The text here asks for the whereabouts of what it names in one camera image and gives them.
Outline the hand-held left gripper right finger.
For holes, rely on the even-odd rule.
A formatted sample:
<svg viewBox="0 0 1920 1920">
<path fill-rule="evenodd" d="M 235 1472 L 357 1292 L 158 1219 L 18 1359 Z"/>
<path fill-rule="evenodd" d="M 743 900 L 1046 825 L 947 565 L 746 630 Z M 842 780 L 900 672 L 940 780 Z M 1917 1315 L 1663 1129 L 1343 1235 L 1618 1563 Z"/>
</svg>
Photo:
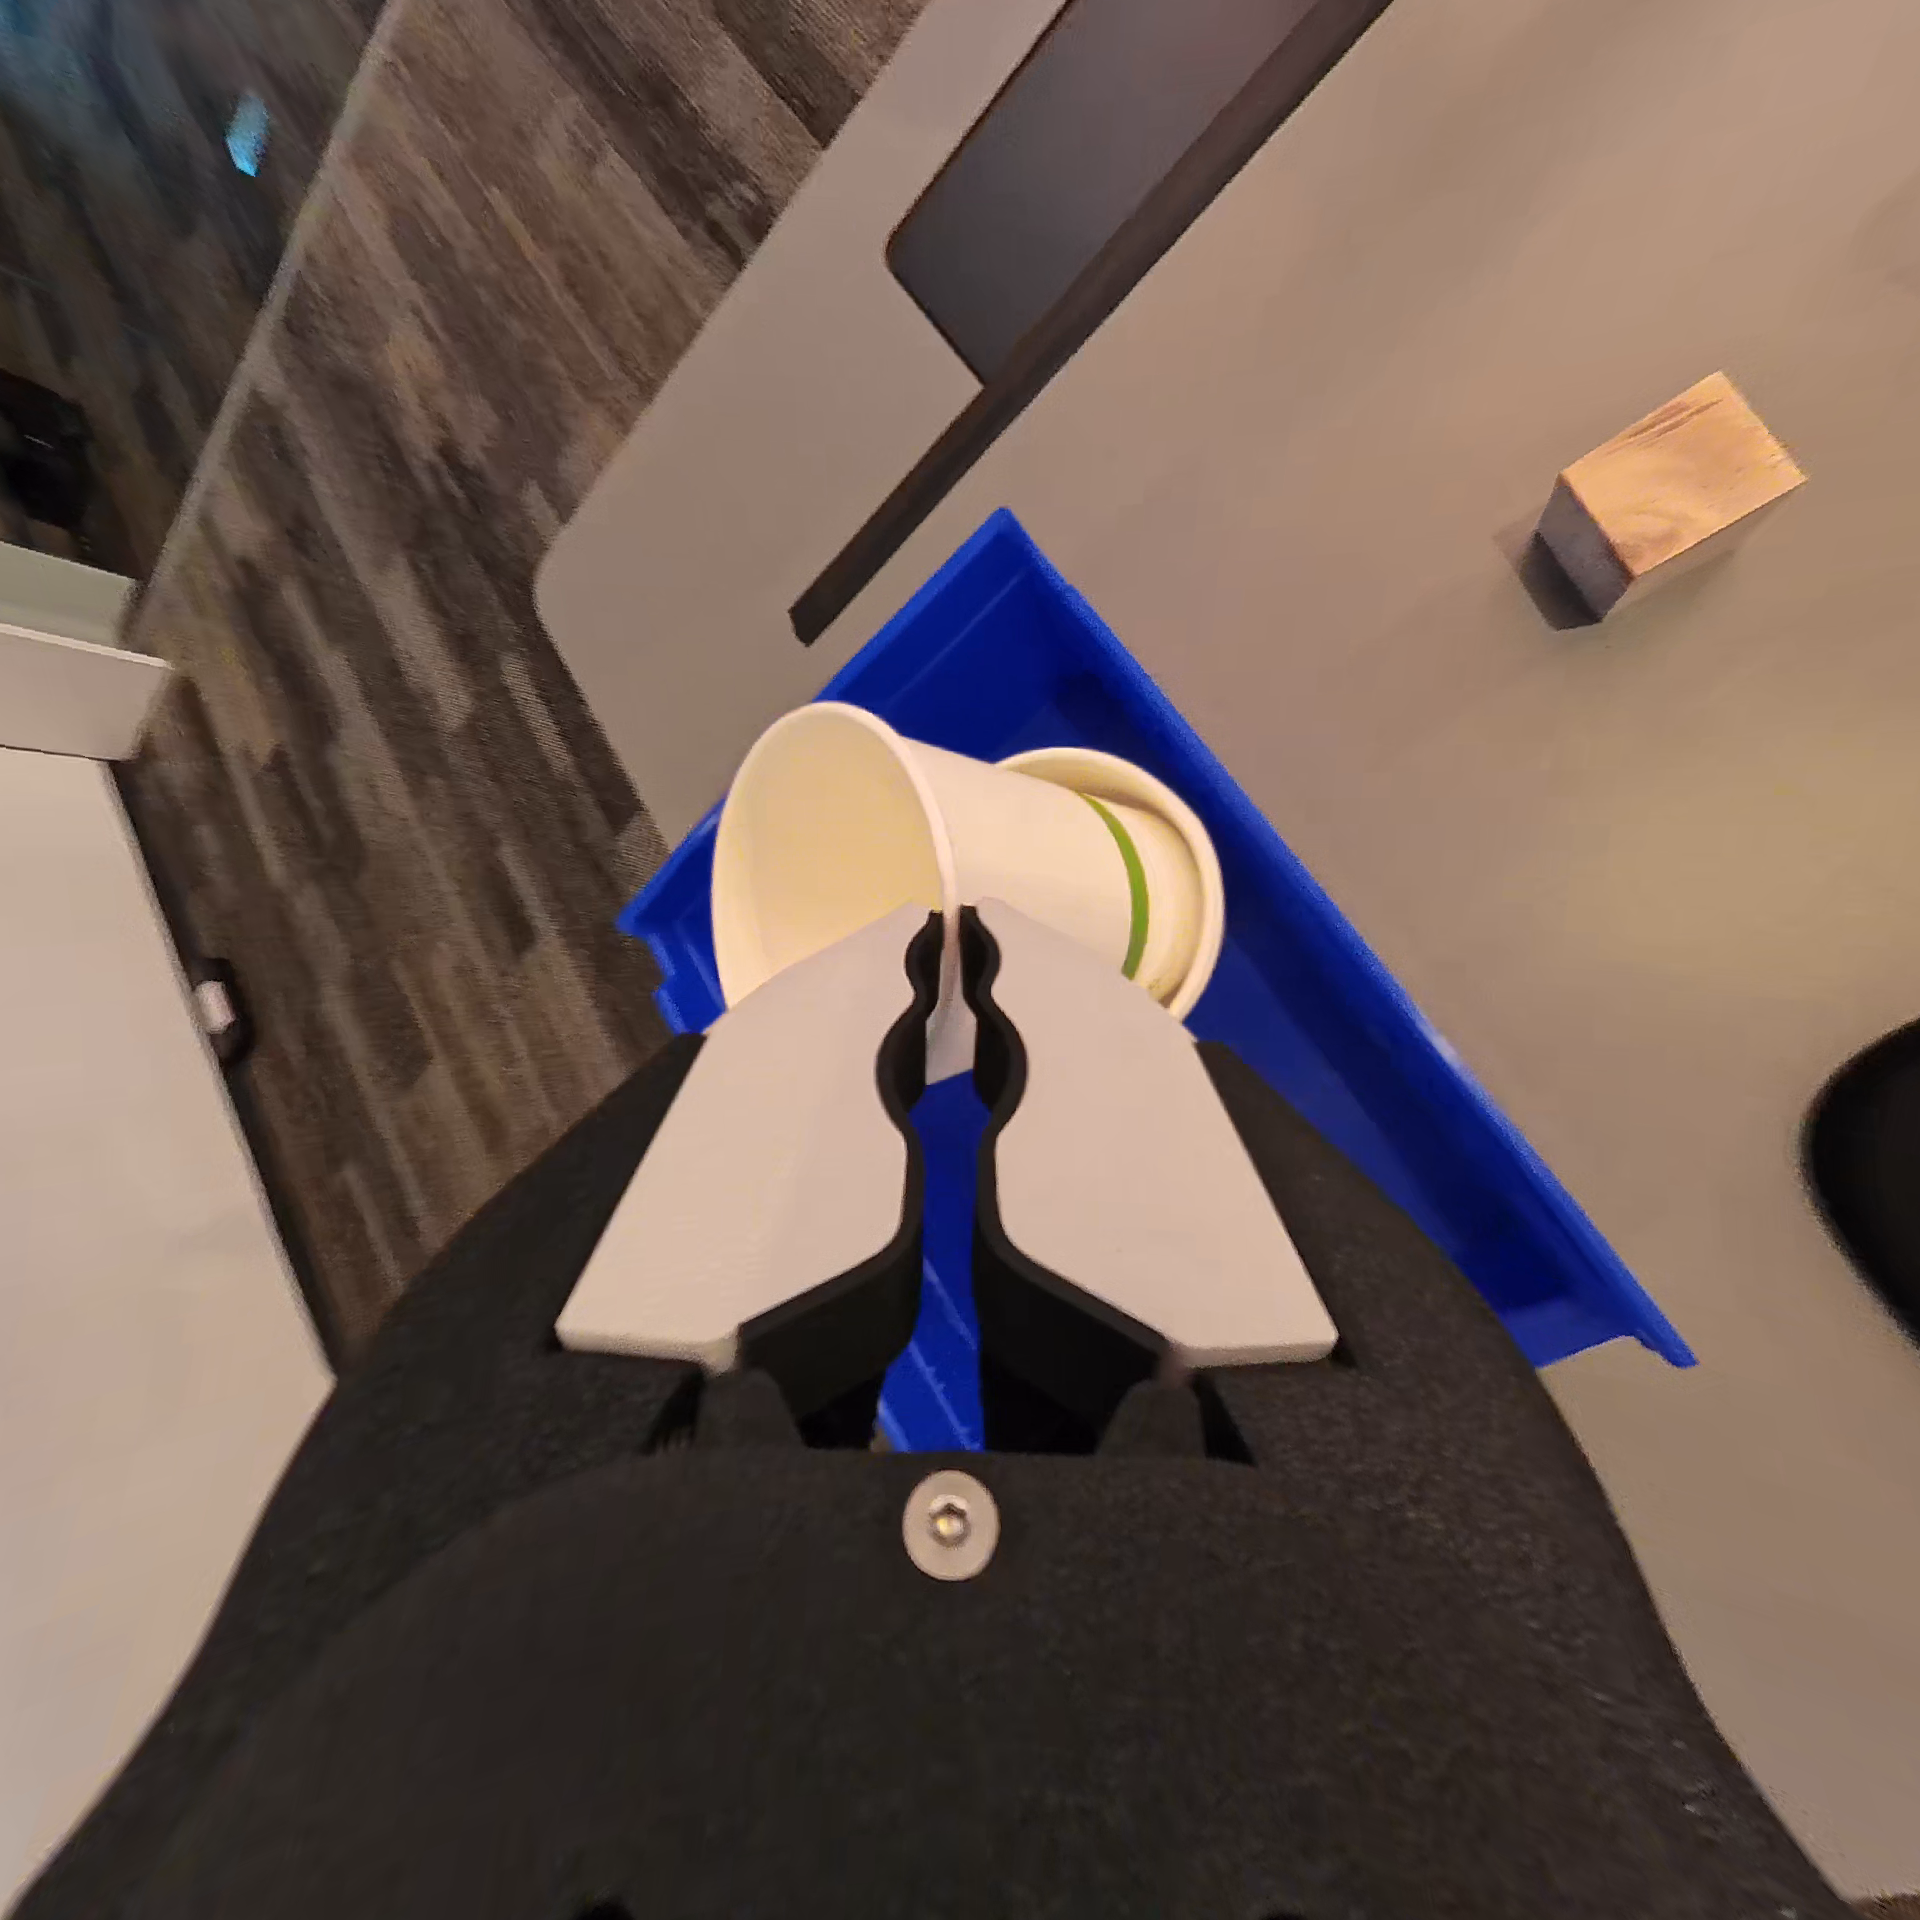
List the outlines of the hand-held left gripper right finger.
<svg viewBox="0 0 1920 1920">
<path fill-rule="evenodd" d="M 1337 1326 L 1194 1036 L 1006 900 L 965 909 L 983 1359 L 1015 1377 L 1326 1359 Z"/>
</svg>

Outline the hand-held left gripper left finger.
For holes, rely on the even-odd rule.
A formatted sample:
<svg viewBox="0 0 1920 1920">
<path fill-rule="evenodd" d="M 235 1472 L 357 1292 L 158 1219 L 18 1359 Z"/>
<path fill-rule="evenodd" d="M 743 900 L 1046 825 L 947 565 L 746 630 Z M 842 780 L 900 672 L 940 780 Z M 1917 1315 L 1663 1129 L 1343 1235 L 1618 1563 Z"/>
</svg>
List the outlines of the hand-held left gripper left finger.
<svg viewBox="0 0 1920 1920">
<path fill-rule="evenodd" d="M 571 1353 L 881 1377 L 921 1312 L 943 919 L 902 904 L 774 974 L 695 1046 L 558 1316 Z"/>
</svg>

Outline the blue plastic bin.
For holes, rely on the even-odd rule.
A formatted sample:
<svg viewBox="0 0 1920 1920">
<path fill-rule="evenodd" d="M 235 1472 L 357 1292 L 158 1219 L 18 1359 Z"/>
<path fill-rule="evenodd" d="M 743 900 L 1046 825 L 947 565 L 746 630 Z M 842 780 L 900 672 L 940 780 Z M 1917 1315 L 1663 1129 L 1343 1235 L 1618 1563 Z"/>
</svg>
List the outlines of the blue plastic bin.
<svg viewBox="0 0 1920 1920">
<path fill-rule="evenodd" d="M 1252 1133 L 1252 1078 L 1332 1143 L 1493 1307 L 1530 1361 L 1637 1337 L 1691 1365 L 1681 1335 L 1630 1278 L 1526 1143 L 1453 1065 L 1427 1019 L 1339 916 L 1091 603 L 1009 511 L 990 516 L 925 588 L 828 683 L 818 701 L 875 712 L 899 734 L 979 761 L 1041 747 L 1124 756 L 1166 780 L 1206 827 L 1225 880 L 1215 972 L 1182 1025 L 1198 1041 L 1230 1118 Z M 714 961 L 711 875 L 721 811 L 679 847 L 623 916 L 667 961 L 667 1013 L 703 923 L 709 1023 L 724 1005 Z M 988 1107 L 972 1067 L 927 1080 L 913 1109 L 925 1156 L 924 1278 L 969 1284 L 977 1156 Z M 979 1453 L 1091 1456 L 1130 1390 L 1151 1377 L 1015 1377 L 965 1332 Z M 897 1361 L 881 1377 L 773 1377 L 801 1428 L 849 1440 L 842 1405 L 877 1400 L 907 1452 L 931 1430 L 899 1428 Z"/>
</svg>

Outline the white paper cup green band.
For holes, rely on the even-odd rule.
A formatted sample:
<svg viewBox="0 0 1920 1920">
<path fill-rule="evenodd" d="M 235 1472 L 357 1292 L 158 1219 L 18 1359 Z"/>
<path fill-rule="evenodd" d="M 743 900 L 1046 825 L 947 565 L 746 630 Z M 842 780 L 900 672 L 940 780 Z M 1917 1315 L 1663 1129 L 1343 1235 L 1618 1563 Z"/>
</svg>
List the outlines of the white paper cup green band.
<svg viewBox="0 0 1920 1920">
<path fill-rule="evenodd" d="M 927 1023 L 937 1083 L 973 1061 L 957 909 L 1001 900 L 1058 929 L 1055 909 L 1107 904 L 1124 923 L 1118 880 L 1113 843 L 1076 795 L 902 735 L 871 710 L 807 704 L 754 742 L 722 804 L 711 853 L 718 983 L 724 1005 L 737 1005 L 900 908 L 916 923 L 941 912 L 941 987 Z M 1111 957 L 1092 957 L 1122 976 Z"/>
<path fill-rule="evenodd" d="M 1113 752 L 1041 747 L 997 768 L 1076 795 L 1118 860 L 1124 923 L 1107 904 L 1061 908 L 1046 923 L 1111 957 L 1170 1016 L 1186 1019 L 1215 972 L 1227 916 L 1221 862 L 1194 804 Z"/>
</svg>

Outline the black mesh pad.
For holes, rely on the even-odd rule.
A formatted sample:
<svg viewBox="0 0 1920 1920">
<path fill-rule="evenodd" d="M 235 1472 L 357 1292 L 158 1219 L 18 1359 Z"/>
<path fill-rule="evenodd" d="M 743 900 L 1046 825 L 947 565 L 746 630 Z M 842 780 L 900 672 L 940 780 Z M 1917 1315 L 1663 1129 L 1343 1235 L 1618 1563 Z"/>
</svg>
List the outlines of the black mesh pad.
<svg viewBox="0 0 1920 1920">
<path fill-rule="evenodd" d="M 1804 1126 L 1804 1169 L 1842 1252 L 1917 1340 L 1917 1022 L 1837 1067 Z"/>
</svg>

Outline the wooden cube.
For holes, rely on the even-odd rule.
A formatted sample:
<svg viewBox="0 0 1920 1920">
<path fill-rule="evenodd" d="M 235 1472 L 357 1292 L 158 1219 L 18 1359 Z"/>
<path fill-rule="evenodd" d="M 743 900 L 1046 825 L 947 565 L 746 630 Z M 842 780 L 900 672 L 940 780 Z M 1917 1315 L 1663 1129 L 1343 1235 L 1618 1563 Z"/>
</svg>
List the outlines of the wooden cube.
<svg viewBox="0 0 1920 1920">
<path fill-rule="evenodd" d="M 1731 557 L 1806 483 L 1714 369 L 1565 464 L 1505 552 L 1549 628 L 1585 628 Z"/>
</svg>

